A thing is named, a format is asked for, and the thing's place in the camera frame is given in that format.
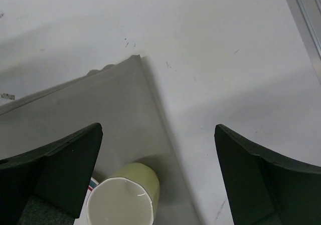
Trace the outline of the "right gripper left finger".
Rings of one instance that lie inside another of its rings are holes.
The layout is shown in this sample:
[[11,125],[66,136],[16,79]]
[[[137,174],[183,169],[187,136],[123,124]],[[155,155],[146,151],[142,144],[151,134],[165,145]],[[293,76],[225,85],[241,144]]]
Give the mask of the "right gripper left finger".
[[102,142],[93,123],[1,160],[1,224],[73,224],[80,217]]

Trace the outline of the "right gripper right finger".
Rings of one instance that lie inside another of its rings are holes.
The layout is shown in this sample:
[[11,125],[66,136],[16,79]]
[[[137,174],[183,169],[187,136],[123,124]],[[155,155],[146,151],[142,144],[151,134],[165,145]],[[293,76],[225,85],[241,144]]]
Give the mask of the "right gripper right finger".
[[234,224],[320,224],[320,167],[254,143],[223,124],[215,145]]

